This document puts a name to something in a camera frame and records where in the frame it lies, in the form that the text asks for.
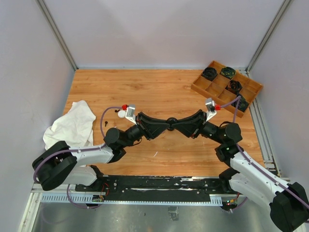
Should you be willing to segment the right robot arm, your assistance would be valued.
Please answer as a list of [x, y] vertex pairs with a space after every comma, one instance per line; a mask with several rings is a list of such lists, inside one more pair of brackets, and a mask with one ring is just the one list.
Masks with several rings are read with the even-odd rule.
[[183, 119], [170, 119], [171, 128], [186, 137], [203, 136], [219, 143], [215, 149], [229, 168], [221, 173], [219, 189], [236, 191], [265, 207], [272, 222], [282, 232], [304, 232], [309, 222], [309, 200], [298, 182], [288, 182], [256, 162], [238, 143], [242, 140], [237, 123], [225, 121], [220, 126], [209, 122], [215, 112], [199, 110]]

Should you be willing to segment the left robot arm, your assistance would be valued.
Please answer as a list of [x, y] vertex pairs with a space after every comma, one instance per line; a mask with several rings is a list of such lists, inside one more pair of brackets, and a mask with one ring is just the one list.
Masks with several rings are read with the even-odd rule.
[[101, 145], [71, 147], [65, 141], [56, 142], [33, 161], [34, 182], [45, 191], [61, 184], [82, 184], [92, 191], [100, 190], [103, 179], [91, 164], [117, 162], [126, 154], [126, 147], [137, 145], [142, 138], [153, 140], [170, 128], [167, 120], [151, 118], [144, 113], [139, 113], [133, 121], [134, 125], [126, 131], [108, 129]]

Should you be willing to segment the black charging case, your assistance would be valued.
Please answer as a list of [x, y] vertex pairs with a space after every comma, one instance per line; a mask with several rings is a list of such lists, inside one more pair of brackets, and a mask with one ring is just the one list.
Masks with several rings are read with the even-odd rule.
[[176, 124], [178, 120], [174, 117], [170, 117], [166, 120], [166, 122], [169, 124], [169, 127], [167, 128], [167, 130], [173, 131], [174, 130], [173, 125]]

